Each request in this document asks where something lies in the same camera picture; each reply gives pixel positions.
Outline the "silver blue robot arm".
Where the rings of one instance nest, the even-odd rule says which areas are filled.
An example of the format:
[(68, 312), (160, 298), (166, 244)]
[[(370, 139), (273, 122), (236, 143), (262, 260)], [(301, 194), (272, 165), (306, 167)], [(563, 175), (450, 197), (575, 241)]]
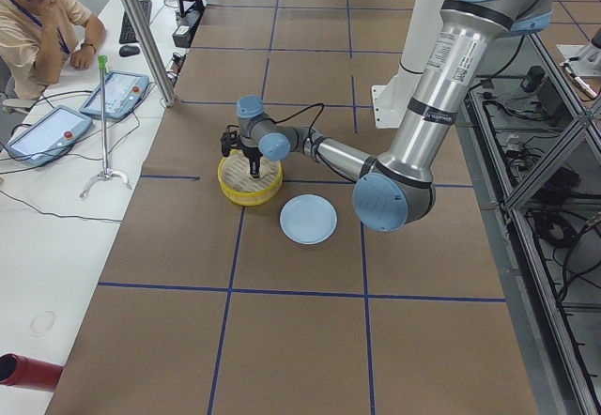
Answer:
[(280, 125), (262, 99), (237, 103), (239, 132), (222, 137), (223, 148), (240, 150), (256, 177), (262, 158), (281, 161), (299, 152), (354, 181), (352, 203), (362, 223), (379, 232), (420, 220), (435, 204), (431, 165), (476, 76), (487, 48), (499, 37), (545, 29), (551, 0), (442, 0), (441, 30), (429, 47), (419, 82), (389, 149), (370, 156), (312, 127)]

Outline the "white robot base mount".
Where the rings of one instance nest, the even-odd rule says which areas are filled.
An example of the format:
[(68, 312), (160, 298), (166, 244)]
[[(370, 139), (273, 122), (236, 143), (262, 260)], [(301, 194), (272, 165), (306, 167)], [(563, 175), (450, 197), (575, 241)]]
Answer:
[(372, 86), (378, 129), (399, 127), (439, 37), (442, 28), (439, 11), (443, 1), (415, 1), (398, 71), (386, 85)]

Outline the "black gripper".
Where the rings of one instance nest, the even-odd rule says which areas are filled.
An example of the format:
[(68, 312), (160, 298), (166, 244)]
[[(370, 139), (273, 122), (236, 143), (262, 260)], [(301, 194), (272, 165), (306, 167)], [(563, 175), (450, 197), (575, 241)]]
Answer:
[(261, 152), (258, 147), (242, 146), (243, 155), (249, 160), (249, 174), (252, 178), (260, 178)]

